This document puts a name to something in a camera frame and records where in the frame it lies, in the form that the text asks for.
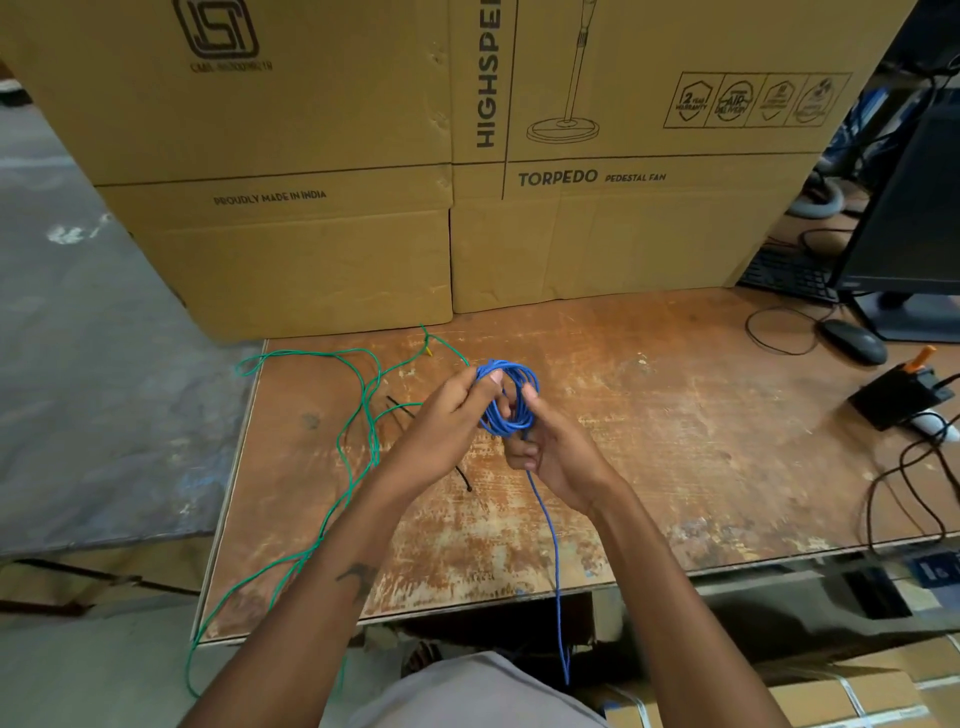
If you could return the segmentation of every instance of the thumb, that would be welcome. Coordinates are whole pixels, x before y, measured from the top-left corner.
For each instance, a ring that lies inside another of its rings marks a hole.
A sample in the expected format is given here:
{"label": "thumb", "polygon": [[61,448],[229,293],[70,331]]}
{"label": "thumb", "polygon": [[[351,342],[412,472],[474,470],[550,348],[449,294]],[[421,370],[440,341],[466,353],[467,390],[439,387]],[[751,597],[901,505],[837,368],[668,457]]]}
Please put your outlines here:
{"label": "thumb", "polygon": [[533,384],[524,384],[521,393],[523,401],[527,403],[527,409],[533,412],[534,417],[542,422],[548,430],[557,433],[566,429],[566,415],[541,397],[540,393],[534,389]]}
{"label": "thumb", "polygon": [[484,410],[503,391],[503,370],[494,369],[482,379],[477,379],[470,387],[467,398],[460,405],[461,411],[475,422],[480,422]]}

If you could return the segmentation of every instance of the keyboard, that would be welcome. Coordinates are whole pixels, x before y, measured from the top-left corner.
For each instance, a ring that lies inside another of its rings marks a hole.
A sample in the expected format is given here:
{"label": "keyboard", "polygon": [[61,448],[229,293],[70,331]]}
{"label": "keyboard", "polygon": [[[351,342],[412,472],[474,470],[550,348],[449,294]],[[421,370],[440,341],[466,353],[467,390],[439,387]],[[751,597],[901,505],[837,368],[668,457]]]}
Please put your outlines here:
{"label": "keyboard", "polygon": [[765,245],[737,285],[817,303],[840,303],[836,291],[827,286],[829,278],[830,268],[803,251]]}

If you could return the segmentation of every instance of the isi mark logo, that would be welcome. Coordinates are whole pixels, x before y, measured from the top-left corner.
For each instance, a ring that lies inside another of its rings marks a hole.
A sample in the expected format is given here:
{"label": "isi mark logo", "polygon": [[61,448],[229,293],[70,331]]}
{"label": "isi mark logo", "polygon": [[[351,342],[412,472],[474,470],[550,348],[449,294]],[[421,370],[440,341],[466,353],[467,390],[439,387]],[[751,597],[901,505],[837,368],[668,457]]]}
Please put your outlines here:
{"label": "isi mark logo", "polygon": [[173,0],[177,20],[193,55],[204,62],[190,64],[196,73],[269,71],[260,56],[260,42],[245,0]]}

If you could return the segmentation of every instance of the pedestal fan illustration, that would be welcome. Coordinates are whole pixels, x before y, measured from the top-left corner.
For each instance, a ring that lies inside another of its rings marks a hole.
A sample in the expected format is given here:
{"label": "pedestal fan illustration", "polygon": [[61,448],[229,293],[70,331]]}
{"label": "pedestal fan illustration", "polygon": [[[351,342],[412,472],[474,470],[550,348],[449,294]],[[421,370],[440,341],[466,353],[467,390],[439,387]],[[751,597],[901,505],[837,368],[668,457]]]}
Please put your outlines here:
{"label": "pedestal fan illustration", "polygon": [[577,35],[577,55],[573,58],[570,90],[566,94],[566,112],[562,118],[544,119],[531,124],[527,129],[527,138],[533,141],[544,144],[571,144],[575,141],[593,139],[600,133],[600,125],[595,121],[573,115],[573,105],[577,100],[577,84],[580,83],[580,68],[584,64],[584,51],[587,49],[587,34],[597,0],[583,0],[583,2],[580,34]]}

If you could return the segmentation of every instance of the person's left hand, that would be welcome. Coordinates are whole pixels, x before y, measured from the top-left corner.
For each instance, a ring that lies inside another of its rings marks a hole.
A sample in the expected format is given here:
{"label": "person's left hand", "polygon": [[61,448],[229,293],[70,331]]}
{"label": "person's left hand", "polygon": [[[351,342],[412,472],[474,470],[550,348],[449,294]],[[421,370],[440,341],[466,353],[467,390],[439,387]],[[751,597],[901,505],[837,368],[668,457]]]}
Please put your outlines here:
{"label": "person's left hand", "polygon": [[480,380],[477,368],[467,367],[445,381],[423,403],[417,417],[390,448],[380,467],[418,496],[459,463],[476,434],[487,406],[499,396],[501,410],[510,405],[502,396],[503,371],[494,370]]}

